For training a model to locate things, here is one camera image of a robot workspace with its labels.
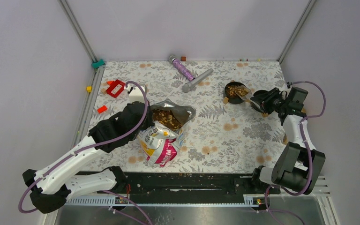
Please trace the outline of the clear plastic scoop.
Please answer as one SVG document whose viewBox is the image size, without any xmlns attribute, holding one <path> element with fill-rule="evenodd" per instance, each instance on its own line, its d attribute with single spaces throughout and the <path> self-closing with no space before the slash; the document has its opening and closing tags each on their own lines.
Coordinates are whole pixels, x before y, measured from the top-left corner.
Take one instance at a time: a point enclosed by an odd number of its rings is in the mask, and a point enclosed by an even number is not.
<svg viewBox="0 0 360 225">
<path fill-rule="evenodd" d="M 253 97 L 252 91 L 244 85 L 235 87 L 234 92 L 245 102 L 250 103 Z"/>
</svg>

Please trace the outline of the cat food bag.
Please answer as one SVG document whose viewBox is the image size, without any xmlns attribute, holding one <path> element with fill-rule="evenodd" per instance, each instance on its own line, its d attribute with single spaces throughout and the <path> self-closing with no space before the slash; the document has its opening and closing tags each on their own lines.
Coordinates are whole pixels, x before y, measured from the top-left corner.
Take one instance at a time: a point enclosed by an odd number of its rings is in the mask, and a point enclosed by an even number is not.
<svg viewBox="0 0 360 225">
<path fill-rule="evenodd" d="M 150 108 L 152 111 L 154 109 L 172 111 L 175 118 L 183 124 L 179 130 L 172 131 L 153 120 L 155 125 L 141 131 L 137 136 L 146 156 L 147 165 L 164 167 L 177 156 L 183 146 L 187 137 L 186 129 L 196 116 L 196 109 L 190 105 L 178 105 L 169 99 L 156 103 Z"/>
</svg>

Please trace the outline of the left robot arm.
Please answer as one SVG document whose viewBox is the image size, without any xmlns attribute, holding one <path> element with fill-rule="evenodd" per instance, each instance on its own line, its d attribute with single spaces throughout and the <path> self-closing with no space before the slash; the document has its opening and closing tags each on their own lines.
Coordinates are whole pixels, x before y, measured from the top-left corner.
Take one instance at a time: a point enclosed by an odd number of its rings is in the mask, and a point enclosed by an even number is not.
<svg viewBox="0 0 360 225">
<path fill-rule="evenodd" d="M 141 102 L 129 103 L 123 111 L 100 121 L 54 163 L 41 170 L 28 169 L 22 174 L 27 189 L 18 203 L 18 210 L 21 213 L 38 210 L 47 214 L 58 210 L 70 199 L 92 192 L 124 191 L 127 178 L 118 166 L 91 174 L 80 171 L 95 159 L 125 146 L 153 124 L 150 106 Z"/>
</svg>

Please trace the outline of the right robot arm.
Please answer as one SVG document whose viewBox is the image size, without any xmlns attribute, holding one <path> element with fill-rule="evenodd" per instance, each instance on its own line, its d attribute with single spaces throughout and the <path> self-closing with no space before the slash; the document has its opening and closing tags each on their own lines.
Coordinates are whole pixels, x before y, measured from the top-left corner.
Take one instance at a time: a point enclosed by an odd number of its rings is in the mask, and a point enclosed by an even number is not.
<svg viewBox="0 0 360 225">
<path fill-rule="evenodd" d="M 285 188 L 293 196 L 312 192 L 326 156 L 309 138 L 307 115 L 302 111 L 307 95 L 298 87 L 292 87 L 286 97 L 278 88 L 252 95 L 253 109 L 266 114 L 277 112 L 288 140 L 273 168 L 260 166 L 254 170 L 250 180 L 254 192 L 262 193 L 269 185 Z"/>
</svg>

